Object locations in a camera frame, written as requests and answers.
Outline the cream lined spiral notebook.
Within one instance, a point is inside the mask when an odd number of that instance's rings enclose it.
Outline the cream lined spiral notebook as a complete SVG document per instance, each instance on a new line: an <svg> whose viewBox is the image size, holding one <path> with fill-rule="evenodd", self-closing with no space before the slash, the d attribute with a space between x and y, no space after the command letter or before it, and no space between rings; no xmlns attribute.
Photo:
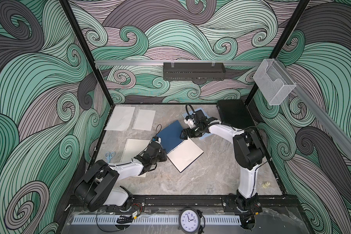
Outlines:
<svg viewBox="0 0 351 234"><path fill-rule="evenodd" d="M128 139L124 147L120 164L130 163L134 157L142 152L149 144L150 140Z"/></svg>

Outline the dark blue spiral notebook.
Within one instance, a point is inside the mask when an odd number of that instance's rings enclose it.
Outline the dark blue spiral notebook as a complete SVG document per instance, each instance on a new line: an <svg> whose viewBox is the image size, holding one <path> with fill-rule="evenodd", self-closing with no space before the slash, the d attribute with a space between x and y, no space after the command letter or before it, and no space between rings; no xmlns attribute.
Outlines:
<svg viewBox="0 0 351 234"><path fill-rule="evenodd" d="M180 122L175 121L157 135L168 159L180 173L204 153L191 139L180 138L182 130Z"/></svg>

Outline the torn lined paper page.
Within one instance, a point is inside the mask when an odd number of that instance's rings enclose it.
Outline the torn lined paper page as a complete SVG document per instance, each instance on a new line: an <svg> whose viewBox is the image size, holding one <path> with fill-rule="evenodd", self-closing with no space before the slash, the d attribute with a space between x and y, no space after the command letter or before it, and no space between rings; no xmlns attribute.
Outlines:
<svg viewBox="0 0 351 234"><path fill-rule="evenodd" d="M126 131L131 123L135 107L116 106L105 127L105 131Z"/></svg>

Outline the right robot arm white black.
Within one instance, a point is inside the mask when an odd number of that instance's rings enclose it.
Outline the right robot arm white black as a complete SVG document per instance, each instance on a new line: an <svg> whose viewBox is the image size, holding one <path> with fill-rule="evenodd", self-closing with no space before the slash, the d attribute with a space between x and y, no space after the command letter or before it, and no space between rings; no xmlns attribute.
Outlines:
<svg viewBox="0 0 351 234"><path fill-rule="evenodd" d="M187 104L185 109L187 115L184 122L188 128L182 130L180 138L196 138L209 133L232 143L236 162L240 166L240 182L235 204L241 212L261 212L256 183L258 170L263 165L264 150L256 130L251 127L238 129L217 118L208 118L201 110L194 110L190 104Z"/></svg>

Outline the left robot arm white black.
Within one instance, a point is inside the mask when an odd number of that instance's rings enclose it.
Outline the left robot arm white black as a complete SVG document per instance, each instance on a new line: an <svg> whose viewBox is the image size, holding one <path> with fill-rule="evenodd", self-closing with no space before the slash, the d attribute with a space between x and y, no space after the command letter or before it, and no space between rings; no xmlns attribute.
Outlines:
<svg viewBox="0 0 351 234"><path fill-rule="evenodd" d="M95 162L74 185L73 193L91 212L102 206L116 206L122 211L127 211L133 205L133 194L123 186L115 187L116 182L153 171L159 162L166 160L167 155L161 145L161 138L155 136L130 162Z"/></svg>

